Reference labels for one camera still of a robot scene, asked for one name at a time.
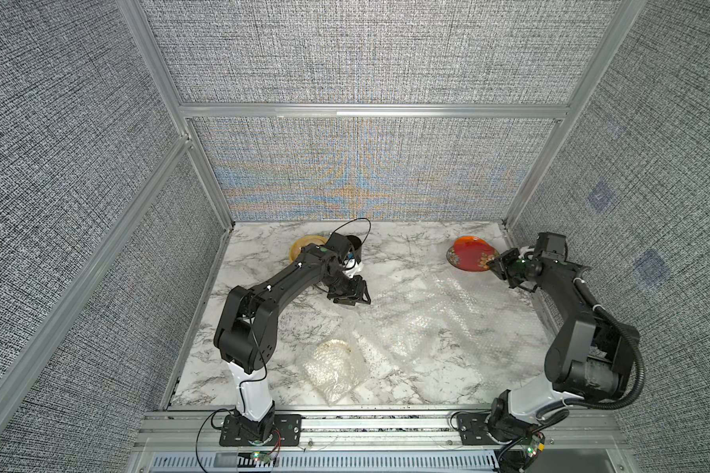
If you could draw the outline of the red floral plate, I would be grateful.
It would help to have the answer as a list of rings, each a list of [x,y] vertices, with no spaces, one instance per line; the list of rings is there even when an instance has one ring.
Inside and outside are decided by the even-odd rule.
[[[477,236],[461,236],[453,242],[446,258],[455,268],[467,272],[488,271],[488,264],[499,256],[499,251]]]

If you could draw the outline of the bubble white plate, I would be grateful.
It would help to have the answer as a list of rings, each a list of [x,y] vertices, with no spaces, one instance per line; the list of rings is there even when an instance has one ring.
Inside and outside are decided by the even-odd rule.
[[[354,342],[327,339],[313,348],[302,361],[303,372],[327,404],[339,402],[364,382],[368,368]]]

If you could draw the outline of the bubble wrap around orange plate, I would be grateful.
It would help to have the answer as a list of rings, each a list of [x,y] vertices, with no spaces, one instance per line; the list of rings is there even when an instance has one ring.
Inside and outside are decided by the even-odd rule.
[[[463,273],[446,267],[427,275],[425,284],[439,300],[440,315],[466,335],[528,333],[542,328],[531,301],[489,272]]]

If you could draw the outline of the bubble dark red plate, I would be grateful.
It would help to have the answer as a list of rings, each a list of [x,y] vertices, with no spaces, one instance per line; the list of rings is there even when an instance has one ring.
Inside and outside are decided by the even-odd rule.
[[[356,390],[363,403],[486,403],[538,376],[549,345],[516,294],[408,292],[359,309],[351,326],[370,368]]]

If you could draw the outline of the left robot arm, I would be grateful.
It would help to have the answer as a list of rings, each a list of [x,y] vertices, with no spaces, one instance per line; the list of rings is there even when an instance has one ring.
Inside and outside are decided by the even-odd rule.
[[[268,364],[276,350],[282,311],[301,293],[324,285],[336,305],[369,305],[362,266],[363,240],[333,233],[324,244],[307,244],[279,273],[250,289],[233,288],[224,303],[213,344],[232,374],[237,404],[233,419],[253,443],[267,441],[274,428],[275,402]]]

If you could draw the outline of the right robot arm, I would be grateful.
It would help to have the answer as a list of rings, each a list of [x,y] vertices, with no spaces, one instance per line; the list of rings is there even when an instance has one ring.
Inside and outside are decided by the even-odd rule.
[[[492,439],[513,443],[564,420],[573,407],[613,411],[638,400],[646,384],[640,335],[597,301],[584,278],[587,267],[563,260],[558,251],[521,254],[516,248],[487,267],[513,289],[531,282],[562,317],[544,372],[493,401],[485,422]]]

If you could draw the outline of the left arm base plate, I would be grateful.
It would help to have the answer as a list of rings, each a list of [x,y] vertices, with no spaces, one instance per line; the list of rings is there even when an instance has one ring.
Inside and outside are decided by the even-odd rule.
[[[297,447],[303,417],[273,414],[255,422],[239,415],[227,415],[220,433],[220,447]]]

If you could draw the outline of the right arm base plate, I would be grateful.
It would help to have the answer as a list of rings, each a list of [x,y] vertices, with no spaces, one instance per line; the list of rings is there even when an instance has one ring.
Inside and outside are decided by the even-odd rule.
[[[481,445],[501,447],[504,445],[489,433],[486,425],[488,417],[489,413],[483,411],[460,411],[452,415],[451,425],[458,432],[462,445],[465,447],[480,447]]]

